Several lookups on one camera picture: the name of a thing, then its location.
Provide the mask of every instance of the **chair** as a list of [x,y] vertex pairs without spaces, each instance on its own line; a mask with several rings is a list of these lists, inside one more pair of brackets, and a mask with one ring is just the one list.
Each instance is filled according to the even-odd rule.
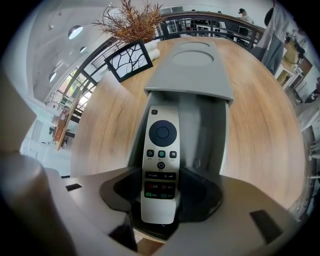
[[[233,24],[233,23],[230,23],[230,22],[224,22],[224,24],[225,24],[225,28],[227,30],[231,30],[231,31],[236,32],[236,33],[239,32],[239,25],[236,25],[236,24]],[[226,37],[230,38],[231,40],[234,40],[235,37],[231,36],[231,35],[226,35]]]

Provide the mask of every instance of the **remote control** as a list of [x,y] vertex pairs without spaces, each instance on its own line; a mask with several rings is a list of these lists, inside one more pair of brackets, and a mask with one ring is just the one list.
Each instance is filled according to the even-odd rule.
[[178,203],[180,129],[176,106],[151,105],[145,131],[141,219],[171,224]]

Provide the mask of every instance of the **round center button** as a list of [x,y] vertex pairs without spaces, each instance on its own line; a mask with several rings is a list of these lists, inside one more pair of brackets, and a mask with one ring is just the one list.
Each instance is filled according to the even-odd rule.
[[156,165],[159,169],[163,169],[165,168],[165,163],[164,162],[158,162],[158,164]]
[[149,138],[153,144],[159,147],[167,147],[175,142],[177,129],[173,123],[167,120],[159,120],[151,125]]
[[156,130],[156,135],[158,135],[158,137],[161,139],[165,139],[169,135],[169,130],[162,126]]

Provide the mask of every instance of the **ceiling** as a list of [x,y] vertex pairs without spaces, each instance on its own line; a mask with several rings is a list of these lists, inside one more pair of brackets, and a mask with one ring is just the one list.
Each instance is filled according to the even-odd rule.
[[[92,23],[100,19],[105,4],[98,1],[46,1],[42,4],[34,21],[27,49],[27,75],[33,84],[34,97],[43,102],[56,85],[56,81],[86,52],[92,52],[102,44],[106,35]],[[83,27],[73,39],[68,31],[75,25]],[[87,49],[80,53],[80,48]],[[49,82],[49,74],[57,67],[54,81]]]

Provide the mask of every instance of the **wooden table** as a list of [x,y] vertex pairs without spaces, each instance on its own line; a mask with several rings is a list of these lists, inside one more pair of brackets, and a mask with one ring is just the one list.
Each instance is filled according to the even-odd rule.
[[55,145],[55,148],[56,150],[58,151],[60,148],[61,148],[61,145],[62,145],[62,142],[64,141],[64,138],[65,138],[65,134],[66,134],[66,131],[68,129],[68,124],[70,122],[70,119],[76,109],[76,106],[78,105],[78,102],[80,100],[80,96],[82,94],[82,90],[79,90],[78,93],[76,94],[69,110],[68,110],[68,113],[67,113],[67,118],[66,118],[66,121],[65,121],[65,124],[64,124],[64,127],[63,127],[63,130],[59,136],[59,140],[57,141],[56,145]]
[[302,192],[305,173],[304,145],[294,110],[272,74],[245,49],[222,38],[158,42],[160,58],[152,68],[121,84],[103,78],[78,124],[70,175],[126,166],[147,101],[144,87],[170,49],[182,41],[214,42],[232,86],[228,153],[221,174],[247,181],[290,207]]

